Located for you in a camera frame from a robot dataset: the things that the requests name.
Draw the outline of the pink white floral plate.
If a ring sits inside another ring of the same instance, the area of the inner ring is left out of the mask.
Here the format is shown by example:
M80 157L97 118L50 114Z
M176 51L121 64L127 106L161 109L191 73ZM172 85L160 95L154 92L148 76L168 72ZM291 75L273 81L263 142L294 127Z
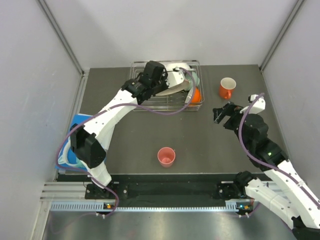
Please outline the pink white floral plate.
M187 79L185 72L181 69L169 71L167 79L165 80L167 89L157 93L156 96L167 96L181 91L191 89L191 81Z

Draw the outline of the mint green ceramic bowl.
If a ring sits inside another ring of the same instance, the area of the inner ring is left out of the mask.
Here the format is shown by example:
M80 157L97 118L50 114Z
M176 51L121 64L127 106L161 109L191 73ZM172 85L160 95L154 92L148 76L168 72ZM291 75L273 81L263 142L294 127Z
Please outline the mint green ceramic bowl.
M200 78L199 78L197 72L196 71L191 71L190 73L192 74L192 77L194 79L195 86L198 87L199 84L200 84ZM191 76L188 73L186 73L185 74L185 78L189 81L189 85L190 85L189 88L192 88L193 87L193 80L192 80Z

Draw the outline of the chrome wire dish rack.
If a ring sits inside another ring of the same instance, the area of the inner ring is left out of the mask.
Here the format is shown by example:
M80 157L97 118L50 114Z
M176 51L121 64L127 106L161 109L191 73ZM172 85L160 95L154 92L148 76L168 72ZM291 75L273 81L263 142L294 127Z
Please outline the chrome wire dish rack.
M202 72L201 72L201 65L198 60L161 60L160 63L163 64L164 66L168 63L187 63L191 70L185 70L185 74L189 74L192 78L193 81L193 87L190 88L193 89L193 94L196 92L196 85L195 85L195 80L191 74L191 71L195 71L198 74L198 77L200 79L199 86L197 87L200 90L201 93L201 103L198 103L196 105L189 105L185 110L190 110L190 111L197 111L202 103L204 102L204 93L203 93L203 86L202 86ZM155 110L155 111L177 111L180 110L186 103L186 97L187 94L190 90L183 90L171 95L165 95L165 96L152 96L149 100L144 101L141 105Z

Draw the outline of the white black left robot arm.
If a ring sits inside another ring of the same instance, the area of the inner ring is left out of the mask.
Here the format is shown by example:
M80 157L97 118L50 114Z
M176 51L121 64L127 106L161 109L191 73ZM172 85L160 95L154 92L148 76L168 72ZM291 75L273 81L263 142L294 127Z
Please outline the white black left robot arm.
M168 89L167 70L157 61L148 61L138 77L131 78L121 86L115 97L84 124L72 126L70 149L93 178L96 192L109 198L114 191L105 159L108 144L106 135L137 105Z

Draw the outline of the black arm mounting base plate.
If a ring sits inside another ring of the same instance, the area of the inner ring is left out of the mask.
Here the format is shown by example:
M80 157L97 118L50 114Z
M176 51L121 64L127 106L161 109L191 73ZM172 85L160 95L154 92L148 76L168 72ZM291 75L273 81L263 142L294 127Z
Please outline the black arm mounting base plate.
M227 200L251 202L234 185L234 173L113 174L108 189L93 183L85 199L111 201L123 208L223 207Z

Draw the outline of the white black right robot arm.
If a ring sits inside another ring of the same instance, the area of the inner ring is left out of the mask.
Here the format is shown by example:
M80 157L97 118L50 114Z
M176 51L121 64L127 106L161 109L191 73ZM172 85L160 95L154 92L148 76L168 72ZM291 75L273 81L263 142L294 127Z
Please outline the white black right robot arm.
M214 108L213 121L233 131L252 164L280 188L276 193L248 171L240 172L233 181L233 192L239 198L253 198L277 215L298 240L320 238L320 200L300 178L285 152L268 138L268 125L259 115L266 102L259 100L251 107L228 102Z

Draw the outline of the white orange bowl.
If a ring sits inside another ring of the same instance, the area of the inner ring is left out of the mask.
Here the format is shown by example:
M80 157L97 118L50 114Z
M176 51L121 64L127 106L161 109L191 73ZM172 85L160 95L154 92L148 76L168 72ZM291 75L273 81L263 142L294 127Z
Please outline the white orange bowl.
M187 104L189 101L191 101L189 104L190 106L195 106L201 103L202 96L200 90L197 87L195 88L195 93L193 93L193 89L188 92L184 103Z

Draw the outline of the white fluted plate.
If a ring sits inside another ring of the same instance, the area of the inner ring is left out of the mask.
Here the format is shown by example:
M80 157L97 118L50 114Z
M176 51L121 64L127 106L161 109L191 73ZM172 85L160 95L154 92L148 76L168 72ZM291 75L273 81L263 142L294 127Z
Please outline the white fluted plate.
M165 65L165 69L167 72L191 70L190 66L185 62L170 62Z

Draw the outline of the pink plastic cup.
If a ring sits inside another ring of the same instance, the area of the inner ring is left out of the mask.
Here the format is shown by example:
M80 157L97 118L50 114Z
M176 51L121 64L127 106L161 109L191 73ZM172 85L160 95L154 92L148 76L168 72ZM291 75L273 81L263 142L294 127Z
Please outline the pink plastic cup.
M158 151L157 159L164 168L169 168L176 159L176 152L170 147L163 147Z

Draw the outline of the orange ceramic mug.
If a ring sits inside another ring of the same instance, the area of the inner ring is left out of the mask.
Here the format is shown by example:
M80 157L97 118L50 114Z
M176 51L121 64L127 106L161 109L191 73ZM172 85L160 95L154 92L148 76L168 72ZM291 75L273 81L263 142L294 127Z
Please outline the orange ceramic mug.
M236 81L231 77L224 77L220 81L219 96L222 99L229 100L237 86Z

